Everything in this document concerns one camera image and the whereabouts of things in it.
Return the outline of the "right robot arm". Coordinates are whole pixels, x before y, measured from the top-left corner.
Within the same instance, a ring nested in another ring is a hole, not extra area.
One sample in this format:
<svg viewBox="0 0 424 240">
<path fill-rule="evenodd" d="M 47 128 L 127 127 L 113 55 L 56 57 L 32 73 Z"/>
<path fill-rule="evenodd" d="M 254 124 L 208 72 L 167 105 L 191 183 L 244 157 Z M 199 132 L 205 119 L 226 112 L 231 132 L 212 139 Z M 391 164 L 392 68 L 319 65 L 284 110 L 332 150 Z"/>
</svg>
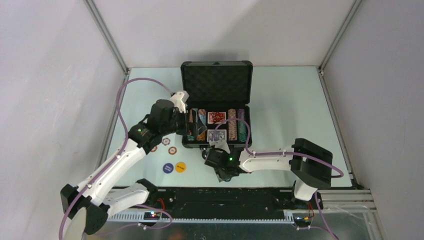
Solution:
<svg viewBox="0 0 424 240">
<path fill-rule="evenodd" d="M 230 147 L 226 141 L 218 140 L 210 143 L 203 158 L 220 182 L 257 171 L 293 173 L 296 180 L 290 201 L 297 209 L 308 206 L 318 189 L 332 186 L 333 154 L 304 138 L 297 138 L 291 146 L 271 152 Z"/>
</svg>

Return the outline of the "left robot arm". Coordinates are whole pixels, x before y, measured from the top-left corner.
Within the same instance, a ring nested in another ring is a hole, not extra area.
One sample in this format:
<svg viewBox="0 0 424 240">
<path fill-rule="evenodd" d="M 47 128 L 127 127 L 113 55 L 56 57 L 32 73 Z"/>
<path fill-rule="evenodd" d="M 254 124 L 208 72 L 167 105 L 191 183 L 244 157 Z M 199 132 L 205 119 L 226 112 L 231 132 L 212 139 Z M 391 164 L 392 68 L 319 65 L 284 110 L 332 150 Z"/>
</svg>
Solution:
<svg viewBox="0 0 424 240">
<path fill-rule="evenodd" d="M 60 191 L 64 218 L 71 219 L 74 229 L 60 234 L 61 240 L 77 239 L 98 232 L 107 219 L 127 208 L 143 205 L 153 208 L 158 202 L 157 187 L 146 179 L 110 193 L 116 182 L 138 161 L 146 157 L 170 134 L 195 137 L 207 126 L 185 103 L 157 100 L 140 122 L 127 130 L 124 142 L 114 156 L 77 186 L 65 185 Z"/>
</svg>

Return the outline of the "red dice set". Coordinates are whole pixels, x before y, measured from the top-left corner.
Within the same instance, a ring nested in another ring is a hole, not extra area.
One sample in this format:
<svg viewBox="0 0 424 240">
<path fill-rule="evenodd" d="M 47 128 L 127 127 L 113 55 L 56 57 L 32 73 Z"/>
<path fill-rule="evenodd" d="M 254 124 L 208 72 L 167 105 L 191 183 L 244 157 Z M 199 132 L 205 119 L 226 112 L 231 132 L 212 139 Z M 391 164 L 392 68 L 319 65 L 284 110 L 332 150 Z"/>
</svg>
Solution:
<svg viewBox="0 0 424 240">
<path fill-rule="evenodd" d="M 219 124 L 227 119 L 227 113 L 223 111 L 210 111 L 207 113 L 207 123 L 210 125 Z"/>
</svg>

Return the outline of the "white red poker chip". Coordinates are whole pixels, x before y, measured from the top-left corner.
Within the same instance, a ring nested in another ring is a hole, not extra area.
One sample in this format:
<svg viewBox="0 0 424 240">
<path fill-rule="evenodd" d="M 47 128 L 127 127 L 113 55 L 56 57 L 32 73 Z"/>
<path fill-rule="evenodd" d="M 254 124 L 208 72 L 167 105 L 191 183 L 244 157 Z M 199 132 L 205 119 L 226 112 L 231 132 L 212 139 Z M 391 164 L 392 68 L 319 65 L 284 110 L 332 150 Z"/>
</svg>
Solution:
<svg viewBox="0 0 424 240">
<path fill-rule="evenodd" d="M 164 146 L 169 145 L 169 144 L 170 144 L 170 142 L 171 142 L 171 140 L 170 140 L 169 138 L 167 138 L 167 137 L 165 137 L 165 138 L 163 138 L 163 139 L 162 139 L 162 144 L 163 144 Z"/>
</svg>

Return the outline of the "blue playing card deck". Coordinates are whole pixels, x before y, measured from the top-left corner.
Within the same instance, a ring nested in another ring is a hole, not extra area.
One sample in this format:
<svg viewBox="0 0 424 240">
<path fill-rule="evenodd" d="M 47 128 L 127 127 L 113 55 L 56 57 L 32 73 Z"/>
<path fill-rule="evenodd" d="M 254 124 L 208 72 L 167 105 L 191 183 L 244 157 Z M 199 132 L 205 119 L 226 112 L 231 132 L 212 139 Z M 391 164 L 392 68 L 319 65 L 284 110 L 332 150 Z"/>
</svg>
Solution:
<svg viewBox="0 0 424 240">
<path fill-rule="evenodd" d="M 208 142 L 215 142 L 220 140 L 227 140 L 227 131 L 225 129 L 209 129 L 207 131 L 207 141 Z"/>
</svg>

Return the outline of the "pink brown chip stack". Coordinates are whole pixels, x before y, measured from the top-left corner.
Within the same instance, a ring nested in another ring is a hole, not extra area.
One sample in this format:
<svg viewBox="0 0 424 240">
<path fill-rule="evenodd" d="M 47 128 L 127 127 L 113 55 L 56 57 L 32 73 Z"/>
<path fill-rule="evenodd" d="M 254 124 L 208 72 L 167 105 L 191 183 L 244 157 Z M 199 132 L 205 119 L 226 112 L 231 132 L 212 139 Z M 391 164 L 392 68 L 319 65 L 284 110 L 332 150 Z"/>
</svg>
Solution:
<svg viewBox="0 0 424 240">
<path fill-rule="evenodd" d="M 237 117 L 237 112 L 235 109 L 228 110 L 228 118 L 231 119 L 228 121 L 228 140 L 236 141 L 238 139 L 237 134 L 237 121 L 234 120 Z"/>
</svg>

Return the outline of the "blue orange chip stack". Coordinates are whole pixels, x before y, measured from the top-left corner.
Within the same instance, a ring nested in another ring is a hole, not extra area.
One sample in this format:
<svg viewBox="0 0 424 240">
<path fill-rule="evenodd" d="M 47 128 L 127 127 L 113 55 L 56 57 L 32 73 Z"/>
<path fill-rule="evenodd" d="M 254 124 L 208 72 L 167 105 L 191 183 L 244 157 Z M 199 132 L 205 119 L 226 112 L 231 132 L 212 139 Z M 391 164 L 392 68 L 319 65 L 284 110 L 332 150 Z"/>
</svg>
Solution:
<svg viewBox="0 0 424 240">
<path fill-rule="evenodd" d="M 198 113 L 198 116 L 199 116 L 200 121 L 204 125 L 206 125 L 207 124 L 207 122 L 206 122 L 206 120 L 207 120 L 207 111 L 205 109 L 198 109 L 197 113 Z M 201 133 L 196 138 L 197 141 L 204 141 L 205 139 L 206 139 L 206 132 Z"/>
</svg>

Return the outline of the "purple green chip stack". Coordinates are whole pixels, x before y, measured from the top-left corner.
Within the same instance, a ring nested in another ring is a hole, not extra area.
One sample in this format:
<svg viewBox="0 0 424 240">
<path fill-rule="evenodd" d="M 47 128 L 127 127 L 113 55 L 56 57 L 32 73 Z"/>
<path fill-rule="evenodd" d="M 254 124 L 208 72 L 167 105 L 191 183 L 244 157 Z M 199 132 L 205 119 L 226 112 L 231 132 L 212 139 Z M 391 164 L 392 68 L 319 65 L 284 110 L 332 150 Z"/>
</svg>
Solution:
<svg viewBox="0 0 424 240">
<path fill-rule="evenodd" d="M 247 110 L 245 108 L 238 109 L 236 115 L 239 119 L 241 119 L 237 121 L 238 140 L 244 144 L 247 141 L 248 136 L 248 128 L 245 124 L 245 122 L 247 123 Z"/>
</svg>

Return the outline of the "yellow big blind button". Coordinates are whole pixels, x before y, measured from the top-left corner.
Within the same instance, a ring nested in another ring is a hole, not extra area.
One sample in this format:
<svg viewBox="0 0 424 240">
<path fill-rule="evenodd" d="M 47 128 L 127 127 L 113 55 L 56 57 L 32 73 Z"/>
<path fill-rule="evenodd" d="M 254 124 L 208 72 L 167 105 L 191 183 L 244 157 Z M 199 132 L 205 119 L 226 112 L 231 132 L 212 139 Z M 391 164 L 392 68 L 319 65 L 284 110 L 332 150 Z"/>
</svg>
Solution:
<svg viewBox="0 0 424 240">
<path fill-rule="evenodd" d="M 184 163 L 184 162 L 178 162 L 176 165 L 175 165 L 175 171 L 177 172 L 177 173 L 183 173 L 183 172 L 185 172 L 187 170 L 187 165 Z"/>
</svg>

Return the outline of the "blue small blind button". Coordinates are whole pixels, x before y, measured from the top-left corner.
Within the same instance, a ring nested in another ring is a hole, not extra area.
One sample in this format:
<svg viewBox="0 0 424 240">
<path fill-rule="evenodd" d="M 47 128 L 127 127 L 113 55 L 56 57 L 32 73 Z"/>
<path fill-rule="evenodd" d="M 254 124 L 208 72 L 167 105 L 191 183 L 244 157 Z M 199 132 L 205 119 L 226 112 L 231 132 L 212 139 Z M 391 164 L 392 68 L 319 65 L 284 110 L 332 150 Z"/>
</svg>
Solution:
<svg viewBox="0 0 424 240">
<path fill-rule="evenodd" d="M 165 174 L 170 174 L 174 171 L 174 165 L 172 163 L 165 163 L 162 167 L 162 171 Z"/>
</svg>

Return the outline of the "black poker case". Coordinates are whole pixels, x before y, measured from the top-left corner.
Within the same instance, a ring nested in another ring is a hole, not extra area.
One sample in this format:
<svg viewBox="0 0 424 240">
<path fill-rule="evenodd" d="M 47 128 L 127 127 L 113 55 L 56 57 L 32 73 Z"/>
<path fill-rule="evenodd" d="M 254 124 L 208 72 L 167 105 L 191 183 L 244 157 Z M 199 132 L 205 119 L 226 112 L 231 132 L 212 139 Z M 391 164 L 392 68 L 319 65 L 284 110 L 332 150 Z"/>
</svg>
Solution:
<svg viewBox="0 0 424 240">
<path fill-rule="evenodd" d="M 206 110 L 205 140 L 188 141 L 182 138 L 181 144 L 187 149 L 209 148 L 208 130 L 226 130 L 227 143 L 230 147 L 251 146 L 251 114 L 248 104 L 251 98 L 253 63 L 249 60 L 239 61 L 185 61 L 180 66 L 183 89 L 189 94 L 188 108 L 198 112 Z M 229 140 L 229 109 L 246 109 L 247 140 L 245 143 Z M 226 112 L 226 120 L 218 124 L 208 124 L 208 112 Z"/>
</svg>

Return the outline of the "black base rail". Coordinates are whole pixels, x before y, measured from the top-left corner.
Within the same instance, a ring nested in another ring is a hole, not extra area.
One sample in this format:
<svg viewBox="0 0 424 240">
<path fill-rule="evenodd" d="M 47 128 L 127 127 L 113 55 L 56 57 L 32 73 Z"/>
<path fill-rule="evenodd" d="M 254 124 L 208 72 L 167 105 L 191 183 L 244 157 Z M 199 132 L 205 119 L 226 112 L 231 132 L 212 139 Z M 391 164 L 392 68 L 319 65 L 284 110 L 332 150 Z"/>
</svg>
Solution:
<svg viewBox="0 0 424 240">
<path fill-rule="evenodd" d="M 323 208 L 321 195 L 295 199 L 289 188 L 162 187 L 145 204 L 165 210 L 174 219 L 271 221 L 285 220 L 291 210 Z"/>
</svg>

